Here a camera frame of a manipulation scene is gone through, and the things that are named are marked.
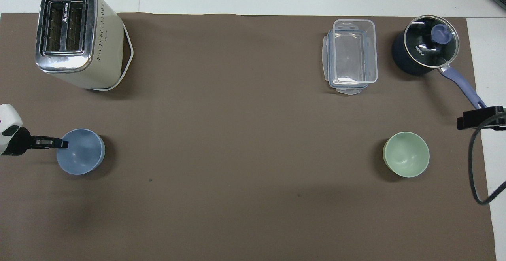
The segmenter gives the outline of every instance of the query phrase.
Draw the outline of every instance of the green bowl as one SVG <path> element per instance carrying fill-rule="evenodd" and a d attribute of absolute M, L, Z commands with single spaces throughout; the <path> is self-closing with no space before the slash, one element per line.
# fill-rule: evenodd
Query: green bowl
<path fill-rule="evenodd" d="M 383 160 L 391 171 L 402 177 L 422 174 L 429 164 L 429 148 L 423 138 L 412 132 L 392 136 L 383 147 Z"/>

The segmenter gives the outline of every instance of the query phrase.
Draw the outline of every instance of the white table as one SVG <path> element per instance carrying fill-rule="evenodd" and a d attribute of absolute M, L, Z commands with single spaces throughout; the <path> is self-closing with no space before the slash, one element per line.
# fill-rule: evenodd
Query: white table
<path fill-rule="evenodd" d="M 242 15 L 346 15 L 468 18 L 477 91 L 489 106 L 506 106 L 503 41 L 506 10 L 492 0 L 105 0 L 116 12 Z M 0 13 L 38 13 L 40 0 L 0 0 Z M 489 191 L 506 180 L 506 132 L 483 131 Z M 490 205 L 497 260 L 506 261 L 506 194 Z"/>

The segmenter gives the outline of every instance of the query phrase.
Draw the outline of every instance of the white power cord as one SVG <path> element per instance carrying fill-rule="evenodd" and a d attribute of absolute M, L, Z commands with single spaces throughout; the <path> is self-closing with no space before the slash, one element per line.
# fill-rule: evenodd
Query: white power cord
<path fill-rule="evenodd" d="M 130 66 L 130 63 L 132 62 L 132 59 L 134 58 L 134 47 L 132 46 L 132 41 L 130 40 L 130 36 L 128 35 L 127 27 L 125 27 L 125 24 L 123 24 L 123 30 L 125 31 L 126 39 L 128 40 L 128 45 L 130 46 L 130 58 L 128 59 L 128 62 L 126 63 L 125 70 L 123 70 L 123 74 L 119 77 L 118 82 L 114 84 L 112 87 L 109 88 L 103 88 L 103 89 L 94 89 L 90 88 L 91 90 L 96 91 L 109 91 L 114 89 L 118 84 L 123 80 L 123 77 L 125 77 L 125 74 L 127 73 L 128 67 Z"/>

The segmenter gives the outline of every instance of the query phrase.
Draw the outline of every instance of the brown mat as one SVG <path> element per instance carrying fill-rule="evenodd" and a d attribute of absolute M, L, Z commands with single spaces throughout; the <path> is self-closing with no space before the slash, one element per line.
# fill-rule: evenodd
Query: brown mat
<path fill-rule="evenodd" d="M 1 157 L 2 260 L 494 260 L 489 207 L 466 169 L 471 104 L 438 72 L 391 59 L 411 18 L 368 17 L 378 82 L 339 95 L 321 43 L 336 17 L 121 14 L 124 81 L 93 92 L 34 64 L 35 14 L 3 14 L 0 98 L 32 134 L 89 128 L 103 164 L 72 176 L 53 149 Z M 454 67 L 474 83 L 466 20 Z M 399 178 L 381 156 L 399 131 L 430 164 Z M 477 183 L 485 193 L 483 153 Z"/>

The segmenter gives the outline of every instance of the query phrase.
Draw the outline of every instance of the plastic food container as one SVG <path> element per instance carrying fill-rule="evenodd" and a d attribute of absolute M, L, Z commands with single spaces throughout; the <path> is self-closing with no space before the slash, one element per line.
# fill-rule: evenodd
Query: plastic food container
<path fill-rule="evenodd" d="M 337 92 L 353 95 L 378 79 L 376 29 L 370 20 L 336 20 L 323 38 L 323 73 Z"/>

